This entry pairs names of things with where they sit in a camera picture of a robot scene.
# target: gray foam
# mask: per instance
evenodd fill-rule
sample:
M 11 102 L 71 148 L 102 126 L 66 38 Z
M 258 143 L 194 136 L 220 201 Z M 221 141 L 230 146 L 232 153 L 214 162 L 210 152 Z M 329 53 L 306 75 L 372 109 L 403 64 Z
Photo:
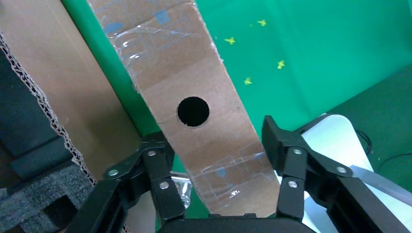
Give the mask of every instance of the gray foam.
M 26 229 L 30 229 L 30 224 L 37 228 L 53 229 L 54 224 L 47 216 L 47 220 L 44 219 L 44 213 L 40 214 L 42 210 L 64 195 L 79 209 L 92 189 L 80 167 L 68 161 L 0 202 L 0 232 L 18 224 Z
M 10 165 L 26 181 L 71 158 L 70 151 L 64 147 L 64 138 L 58 137 L 12 161 Z

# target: yellow marker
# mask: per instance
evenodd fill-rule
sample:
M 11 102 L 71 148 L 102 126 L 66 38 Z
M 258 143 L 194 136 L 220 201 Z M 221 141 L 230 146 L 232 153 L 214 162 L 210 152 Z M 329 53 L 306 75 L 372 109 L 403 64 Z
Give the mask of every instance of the yellow marker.
M 258 23 L 260 23 L 262 25 L 262 27 L 264 27 L 266 25 L 266 20 L 260 20 L 258 21 Z
M 285 65 L 285 60 L 282 60 L 282 61 L 280 61 L 280 62 L 278 62 L 277 63 L 277 68 L 278 69 L 282 69 L 282 67 L 285 67 L 286 65 Z
M 243 83 L 244 83 L 245 85 L 250 85 L 250 84 L 252 84 L 252 82 L 250 81 L 250 78 L 246 78 L 245 81 L 243 81 Z
M 235 38 L 232 36 L 230 39 L 225 39 L 226 42 L 229 42 L 230 45 L 233 45 L 235 43 Z

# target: clear packing tape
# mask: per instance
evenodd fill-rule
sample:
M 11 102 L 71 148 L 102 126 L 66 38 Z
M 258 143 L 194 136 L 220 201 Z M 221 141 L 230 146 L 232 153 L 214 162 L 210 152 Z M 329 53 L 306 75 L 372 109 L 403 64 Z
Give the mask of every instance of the clear packing tape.
M 184 0 L 88 0 L 102 29 L 134 82 L 144 67 L 156 64 L 162 50 L 191 33 Z
M 129 73 L 136 91 L 141 91 L 142 94 L 145 90 L 164 81 L 161 77 L 169 75 L 165 74 L 164 70 L 187 70 L 187 67 L 196 61 L 198 64 L 204 64 L 208 53 L 211 53 L 212 58 L 217 61 L 217 66 L 221 65 L 215 45 L 204 29 L 204 23 L 192 1 L 88 0 L 88 2 Z M 171 46 L 174 45 L 177 45 L 178 49 L 171 50 Z M 181 52 L 186 45 L 188 49 L 194 50 L 191 54 Z M 167 56 L 162 52 L 164 50 L 167 50 Z M 168 61 L 171 58 L 179 61 Z M 232 100 L 237 106 L 235 111 L 244 111 L 243 106 L 238 105 L 241 103 L 237 103 L 237 99 Z M 246 138 L 245 146 L 238 145 L 238 142 L 232 143 L 236 145 L 229 146 L 237 149 L 228 150 L 226 156 L 214 157 L 219 159 L 203 157 L 202 164 L 208 166 L 200 168 L 193 158 L 188 158 L 191 153 L 196 154 L 196 152 L 182 153 L 175 150 L 182 156 L 180 158 L 196 193 L 210 212 L 221 215 L 256 213 L 258 216 L 268 216 L 275 212 L 278 196 L 277 179 L 249 118 L 244 115 L 241 117 L 243 117 L 242 122 L 250 124 L 250 127 L 240 126 L 236 131 L 241 132 Z M 156 120 L 158 124 L 163 123 L 159 119 Z M 175 126 L 163 125 L 163 127 L 169 130 L 169 135 L 173 130 L 177 130 Z M 232 132 L 235 137 L 239 136 L 236 132 Z

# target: circular hole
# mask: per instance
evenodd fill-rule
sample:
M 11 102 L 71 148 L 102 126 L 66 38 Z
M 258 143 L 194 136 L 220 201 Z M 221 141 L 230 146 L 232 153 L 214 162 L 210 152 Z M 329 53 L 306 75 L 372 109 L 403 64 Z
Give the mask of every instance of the circular hole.
M 177 107 L 177 117 L 183 124 L 197 127 L 209 117 L 209 106 L 199 97 L 188 97 Z

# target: black cable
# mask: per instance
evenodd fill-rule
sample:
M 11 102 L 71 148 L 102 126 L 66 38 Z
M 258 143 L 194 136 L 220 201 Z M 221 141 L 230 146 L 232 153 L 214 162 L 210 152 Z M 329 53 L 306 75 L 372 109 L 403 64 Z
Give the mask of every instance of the black cable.
M 383 167 L 383 165 L 384 165 L 385 163 L 387 163 L 387 162 L 389 162 L 389 161 L 391 161 L 391 160 L 393 160 L 393 159 L 396 159 L 396 158 L 399 158 L 399 157 L 402 157 L 402 156 L 407 156 L 407 155 L 412 155 L 412 153 L 399 154 L 399 155 L 395 155 L 395 156 L 393 156 L 393 157 L 390 157 L 390 158 L 388 158 L 388 159 L 385 159 L 385 160 L 379 165 L 378 172 L 380 172 L 380 169 Z
M 372 151 L 371 138 L 363 131 L 355 129 L 355 132 L 366 142 L 367 146 L 366 146 L 366 149 L 364 149 L 364 150 L 365 150 L 366 156 L 368 156 L 370 154 L 370 152 Z

